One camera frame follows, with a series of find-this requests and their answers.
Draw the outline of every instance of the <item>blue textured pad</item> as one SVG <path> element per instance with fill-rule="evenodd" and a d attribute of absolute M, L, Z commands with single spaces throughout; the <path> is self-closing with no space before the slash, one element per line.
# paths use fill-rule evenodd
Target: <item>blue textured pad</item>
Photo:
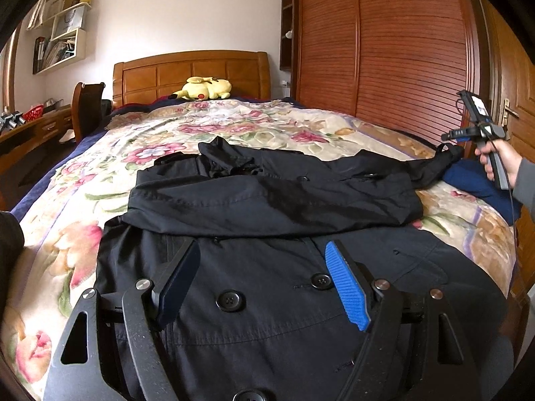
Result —
<path fill-rule="evenodd" d="M 371 322 L 366 306 L 366 295 L 332 241 L 325 247 L 325 262 L 349 321 L 357 324 L 360 331 L 365 331 Z"/>

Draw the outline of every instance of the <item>pikachu plush toy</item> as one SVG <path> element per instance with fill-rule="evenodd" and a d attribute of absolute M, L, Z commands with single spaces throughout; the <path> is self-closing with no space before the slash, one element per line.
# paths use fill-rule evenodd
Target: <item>pikachu plush toy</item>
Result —
<path fill-rule="evenodd" d="M 169 98 L 206 101 L 217 98 L 227 99 L 231 95 L 232 85 L 227 80 L 218 80 L 213 77 L 191 77 L 187 81 L 182 90 L 173 93 Z"/>

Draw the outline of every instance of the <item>black button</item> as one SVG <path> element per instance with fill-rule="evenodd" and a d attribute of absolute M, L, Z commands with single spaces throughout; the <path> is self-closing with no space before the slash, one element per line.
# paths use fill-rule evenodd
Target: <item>black button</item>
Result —
<path fill-rule="evenodd" d="M 245 389 L 234 395 L 232 401 L 268 401 L 268 398 L 258 389 Z"/>
<path fill-rule="evenodd" d="M 333 287 L 333 280 L 328 274 L 317 273 L 310 278 L 310 283 L 316 289 L 325 291 Z"/>
<path fill-rule="evenodd" d="M 237 312 L 242 309 L 244 301 L 242 293 L 227 289 L 219 294 L 216 303 L 217 307 L 225 312 Z"/>

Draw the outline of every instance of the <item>red plastic basket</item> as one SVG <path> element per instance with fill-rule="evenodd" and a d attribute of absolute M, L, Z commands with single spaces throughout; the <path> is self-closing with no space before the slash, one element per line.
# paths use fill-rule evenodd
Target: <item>red plastic basket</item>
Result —
<path fill-rule="evenodd" d="M 25 112 L 22 117 L 26 120 L 26 122 L 34 121 L 43 115 L 43 109 L 43 105 L 38 105 L 37 107 L 32 108 L 30 111 Z"/>

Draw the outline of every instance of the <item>wooden headboard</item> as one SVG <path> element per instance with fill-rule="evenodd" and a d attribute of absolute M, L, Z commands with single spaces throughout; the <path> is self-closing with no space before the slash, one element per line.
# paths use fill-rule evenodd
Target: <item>wooden headboard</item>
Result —
<path fill-rule="evenodd" d="M 232 96 L 271 98 L 266 53 L 185 51 L 117 63 L 113 67 L 113 108 L 128 103 L 150 104 L 180 90 L 193 76 L 229 80 Z"/>

